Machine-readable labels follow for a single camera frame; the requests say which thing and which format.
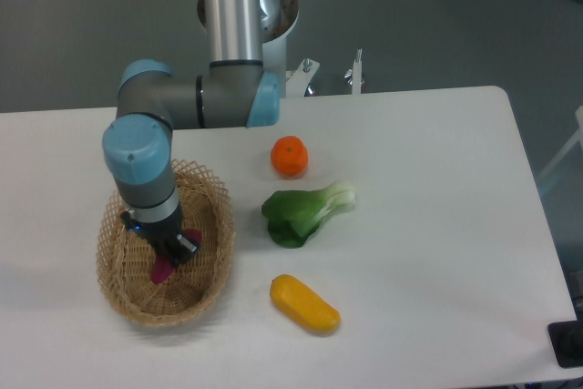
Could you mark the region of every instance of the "woven basket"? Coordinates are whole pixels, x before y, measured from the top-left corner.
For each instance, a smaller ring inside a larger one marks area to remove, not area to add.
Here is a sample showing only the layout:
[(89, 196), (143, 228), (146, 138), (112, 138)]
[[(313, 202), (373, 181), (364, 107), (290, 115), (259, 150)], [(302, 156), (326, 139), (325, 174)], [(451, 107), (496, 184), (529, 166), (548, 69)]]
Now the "woven basket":
[(230, 270), (234, 225), (224, 184), (204, 166), (172, 161), (184, 216), (183, 227), (202, 231), (198, 254), (162, 284), (149, 275), (155, 253), (124, 228), (124, 205), (113, 194), (97, 246), (97, 278), (111, 307), (133, 322), (170, 326), (200, 316), (215, 302)]

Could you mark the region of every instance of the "green leafy vegetable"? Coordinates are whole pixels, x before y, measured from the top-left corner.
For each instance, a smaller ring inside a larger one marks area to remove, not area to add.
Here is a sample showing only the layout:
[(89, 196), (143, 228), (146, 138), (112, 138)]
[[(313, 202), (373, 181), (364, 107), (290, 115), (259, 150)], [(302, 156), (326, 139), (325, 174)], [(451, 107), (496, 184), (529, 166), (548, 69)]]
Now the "green leafy vegetable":
[(336, 181), (320, 190), (276, 191), (261, 206), (261, 214), (269, 220), (267, 231), (273, 241), (286, 248), (300, 248), (330, 213), (354, 203), (353, 185)]

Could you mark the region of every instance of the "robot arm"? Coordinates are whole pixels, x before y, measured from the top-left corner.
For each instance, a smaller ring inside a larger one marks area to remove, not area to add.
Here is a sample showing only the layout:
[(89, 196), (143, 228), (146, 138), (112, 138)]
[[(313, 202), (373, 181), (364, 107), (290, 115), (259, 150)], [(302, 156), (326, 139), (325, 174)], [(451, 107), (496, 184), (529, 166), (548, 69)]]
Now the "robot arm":
[(140, 60), (122, 77), (117, 118), (103, 136), (105, 161), (126, 204), (126, 228), (174, 267), (189, 261), (198, 243), (181, 225), (173, 130), (265, 126), (279, 118), (278, 76), (263, 69), (260, 10), (260, 0), (205, 0), (208, 76), (177, 79), (168, 66)]

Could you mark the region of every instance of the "blue joint cap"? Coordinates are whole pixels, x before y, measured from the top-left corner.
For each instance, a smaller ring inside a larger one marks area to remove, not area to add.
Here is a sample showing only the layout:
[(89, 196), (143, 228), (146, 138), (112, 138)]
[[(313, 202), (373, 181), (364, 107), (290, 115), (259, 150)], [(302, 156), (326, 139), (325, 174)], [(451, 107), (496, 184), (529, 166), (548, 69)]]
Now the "blue joint cap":
[(247, 119), (247, 128), (275, 125), (279, 119), (280, 80), (274, 73), (265, 72)]
[(109, 171), (126, 184), (151, 182), (170, 161), (170, 139), (164, 128), (142, 114), (116, 119), (104, 132), (102, 146)]
[(160, 63), (154, 59), (139, 59), (138, 61), (131, 63), (126, 67), (126, 70), (124, 70), (121, 82), (119, 83), (118, 92), (132, 77), (146, 72), (163, 72), (171, 77), (174, 76), (172, 69), (164, 63)]

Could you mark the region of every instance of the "yellow squash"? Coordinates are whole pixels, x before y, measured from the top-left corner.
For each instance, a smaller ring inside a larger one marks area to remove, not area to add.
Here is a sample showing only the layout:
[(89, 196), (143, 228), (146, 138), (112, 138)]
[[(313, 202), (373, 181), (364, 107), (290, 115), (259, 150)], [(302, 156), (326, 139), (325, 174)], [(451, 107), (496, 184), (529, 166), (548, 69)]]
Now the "yellow squash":
[(291, 275), (273, 280), (270, 296), (278, 309), (306, 330), (330, 333), (340, 324), (338, 311)]

